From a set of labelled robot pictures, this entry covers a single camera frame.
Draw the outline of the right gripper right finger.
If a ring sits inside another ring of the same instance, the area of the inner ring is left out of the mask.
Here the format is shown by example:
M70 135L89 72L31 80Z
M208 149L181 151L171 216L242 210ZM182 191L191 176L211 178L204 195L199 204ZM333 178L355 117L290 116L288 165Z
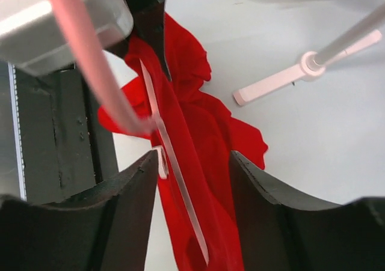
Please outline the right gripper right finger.
M246 270L383 270L384 199L339 205L234 151L229 170Z

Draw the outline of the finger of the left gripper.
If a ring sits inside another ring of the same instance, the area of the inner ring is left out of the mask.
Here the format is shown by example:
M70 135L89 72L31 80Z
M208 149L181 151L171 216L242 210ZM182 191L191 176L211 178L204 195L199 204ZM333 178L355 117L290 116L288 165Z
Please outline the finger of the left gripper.
M165 56L165 1L125 0L139 37L154 51L168 80L171 74Z

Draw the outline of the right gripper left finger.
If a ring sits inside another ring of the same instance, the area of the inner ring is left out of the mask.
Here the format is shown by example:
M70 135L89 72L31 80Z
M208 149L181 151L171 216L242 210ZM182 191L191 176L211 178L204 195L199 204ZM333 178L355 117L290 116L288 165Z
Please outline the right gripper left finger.
M157 176L150 151L63 202L1 196L1 269L143 270Z

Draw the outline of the red t shirt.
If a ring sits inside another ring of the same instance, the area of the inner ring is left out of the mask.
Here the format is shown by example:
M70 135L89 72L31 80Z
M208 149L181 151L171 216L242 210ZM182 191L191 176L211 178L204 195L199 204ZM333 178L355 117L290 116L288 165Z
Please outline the red t shirt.
M158 180L162 207L179 270L242 270L233 206L229 157L233 150L264 168L268 147L261 132L232 117L221 100L201 91L211 67L199 41L171 16L165 17L167 79L152 48L129 39L125 63L137 76L122 91L140 117L151 114L141 69L148 69L167 133L209 249L205 261L175 176Z

